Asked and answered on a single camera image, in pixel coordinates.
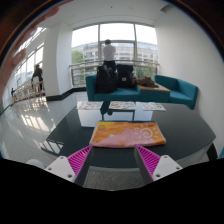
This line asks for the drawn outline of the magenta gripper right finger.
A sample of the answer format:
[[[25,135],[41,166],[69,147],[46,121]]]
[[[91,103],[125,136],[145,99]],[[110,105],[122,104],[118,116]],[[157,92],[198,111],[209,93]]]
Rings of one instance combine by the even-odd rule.
[[[134,156],[145,185],[182,169],[168,155],[159,156],[140,145],[134,146]]]

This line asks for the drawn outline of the hand at lens edge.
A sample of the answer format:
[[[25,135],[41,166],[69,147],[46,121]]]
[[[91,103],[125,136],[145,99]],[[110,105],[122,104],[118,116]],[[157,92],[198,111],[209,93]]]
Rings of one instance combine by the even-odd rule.
[[[19,47],[38,25],[73,0],[0,0],[0,99],[16,66],[25,58]]]

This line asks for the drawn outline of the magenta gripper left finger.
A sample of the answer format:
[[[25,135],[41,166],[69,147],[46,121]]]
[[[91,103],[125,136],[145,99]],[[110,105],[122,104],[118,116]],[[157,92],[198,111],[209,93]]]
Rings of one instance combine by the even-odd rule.
[[[82,186],[85,182],[92,157],[93,148],[89,145],[68,157],[59,156],[46,168],[46,171]]]

